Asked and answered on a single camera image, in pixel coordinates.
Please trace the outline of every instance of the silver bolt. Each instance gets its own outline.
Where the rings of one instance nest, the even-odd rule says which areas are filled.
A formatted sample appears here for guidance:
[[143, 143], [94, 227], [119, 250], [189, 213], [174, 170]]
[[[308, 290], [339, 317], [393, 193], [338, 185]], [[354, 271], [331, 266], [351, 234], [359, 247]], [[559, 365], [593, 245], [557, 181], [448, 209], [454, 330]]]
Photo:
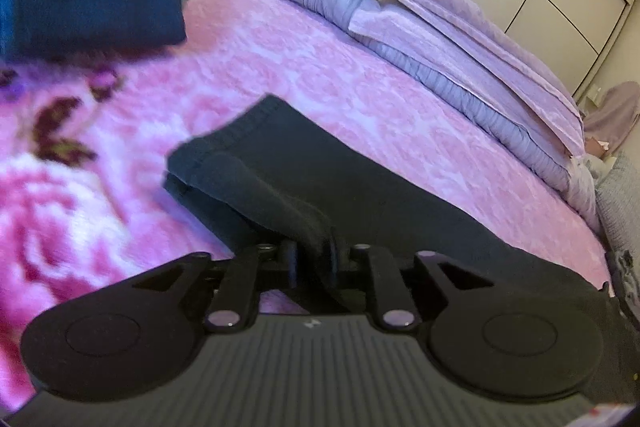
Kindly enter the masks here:
[[389, 326], [403, 328], [412, 325], [415, 317], [407, 310], [391, 310], [382, 315], [382, 320]]
[[209, 321], [209, 324], [212, 324], [213, 326], [229, 328], [240, 322], [240, 315], [231, 310], [218, 310], [210, 313], [207, 320]]

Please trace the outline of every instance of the gray textured pillow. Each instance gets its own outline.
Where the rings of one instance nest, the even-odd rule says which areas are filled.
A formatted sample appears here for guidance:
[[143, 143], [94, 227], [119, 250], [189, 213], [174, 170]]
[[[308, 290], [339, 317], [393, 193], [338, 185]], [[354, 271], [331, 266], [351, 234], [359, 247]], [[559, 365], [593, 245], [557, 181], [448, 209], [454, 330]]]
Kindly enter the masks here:
[[596, 187], [596, 204], [611, 252], [613, 290], [629, 318], [640, 318], [640, 172], [620, 155]]

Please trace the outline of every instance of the white logo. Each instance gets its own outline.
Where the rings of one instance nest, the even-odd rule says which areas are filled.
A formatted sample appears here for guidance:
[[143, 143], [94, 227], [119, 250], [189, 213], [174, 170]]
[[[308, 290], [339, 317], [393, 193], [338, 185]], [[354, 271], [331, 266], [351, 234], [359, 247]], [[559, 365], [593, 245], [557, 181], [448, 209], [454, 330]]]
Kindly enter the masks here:
[[312, 330], [316, 326], [322, 325], [322, 322], [320, 322], [318, 319], [311, 319], [310, 321], [304, 322], [303, 324], [305, 325], [305, 328], [309, 328], [310, 330]]

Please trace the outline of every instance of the gray ribbed panel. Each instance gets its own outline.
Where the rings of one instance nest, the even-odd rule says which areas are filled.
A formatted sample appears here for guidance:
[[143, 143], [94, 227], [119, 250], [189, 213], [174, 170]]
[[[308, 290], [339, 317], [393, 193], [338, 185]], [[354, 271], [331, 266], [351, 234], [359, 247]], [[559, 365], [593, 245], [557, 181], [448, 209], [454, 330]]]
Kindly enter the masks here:
[[211, 337], [180, 377], [104, 404], [40, 394], [12, 427], [561, 427], [591, 408], [581, 396], [500, 404], [457, 388], [410, 337], [362, 316], [260, 315]]

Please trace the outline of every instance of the pink floral blanket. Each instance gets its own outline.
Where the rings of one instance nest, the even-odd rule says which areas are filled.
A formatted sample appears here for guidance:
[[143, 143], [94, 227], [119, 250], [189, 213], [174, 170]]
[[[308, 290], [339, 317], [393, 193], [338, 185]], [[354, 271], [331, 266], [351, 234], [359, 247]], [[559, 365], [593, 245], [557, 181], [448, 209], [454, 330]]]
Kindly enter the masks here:
[[[603, 247], [551, 188], [418, 82], [285, 0], [190, 0], [186, 45], [4, 65], [0, 401], [33, 393], [37, 314], [190, 251], [230, 252], [161, 188], [166, 156], [267, 92], [512, 245], [607, 280]], [[299, 312], [280, 294], [264, 311]]]

